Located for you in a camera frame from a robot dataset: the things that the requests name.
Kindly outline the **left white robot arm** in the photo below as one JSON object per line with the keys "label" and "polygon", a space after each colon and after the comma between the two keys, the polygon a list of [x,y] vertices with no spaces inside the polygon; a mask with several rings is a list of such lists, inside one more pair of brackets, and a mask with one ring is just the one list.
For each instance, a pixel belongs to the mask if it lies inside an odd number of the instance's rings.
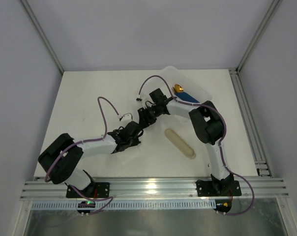
{"label": "left white robot arm", "polygon": [[65,183],[70,194],[91,200],[97,196],[98,184],[84,170],[77,168],[82,158],[100,154],[115,154],[139,145],[143,128],[136,122],[115,129],[96,139],[75,140],[63,133],[39,156],[38,163],[46,172],[45,182]]}

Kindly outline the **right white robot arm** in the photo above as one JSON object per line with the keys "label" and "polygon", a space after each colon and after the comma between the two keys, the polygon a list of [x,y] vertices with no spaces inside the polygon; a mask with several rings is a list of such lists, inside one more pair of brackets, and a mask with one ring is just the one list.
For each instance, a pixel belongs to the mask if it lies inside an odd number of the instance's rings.
{"label": "right white robot arm", "polygon": [[160,115],[176,115],[190,119],[197,138],[206,145],[211,164],[211,180],[197,180],[199,197],[241,196],[240,184],[227,169],[222,141],[226,124],[211,101],[192,103],[179,96],[167,98],[161,89],[150,94],[152,105],[139,108],[139,124],[144,129],[153,125]]}

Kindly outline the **white paper napkin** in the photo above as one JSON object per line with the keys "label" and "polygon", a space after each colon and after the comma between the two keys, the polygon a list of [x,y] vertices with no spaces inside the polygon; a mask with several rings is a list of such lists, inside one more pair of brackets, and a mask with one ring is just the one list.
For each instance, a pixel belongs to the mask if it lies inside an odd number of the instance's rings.
{"label": "white paper napkin", "polygon": [[129,147],[121,153],[121,161],[125,165],[132,161],[133,159],[139,157],[141,154],[141,149],[139,146]]}

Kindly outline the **oval wooden cutlery tray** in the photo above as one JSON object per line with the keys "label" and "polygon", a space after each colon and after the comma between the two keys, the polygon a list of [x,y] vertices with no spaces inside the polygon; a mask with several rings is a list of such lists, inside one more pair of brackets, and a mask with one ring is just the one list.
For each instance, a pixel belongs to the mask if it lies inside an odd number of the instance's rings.
{"label": "oval wooden cutlery tray", "polygon": [[166,129],[164,135],[185,157],[195,159],[194,149],[174,130]]}

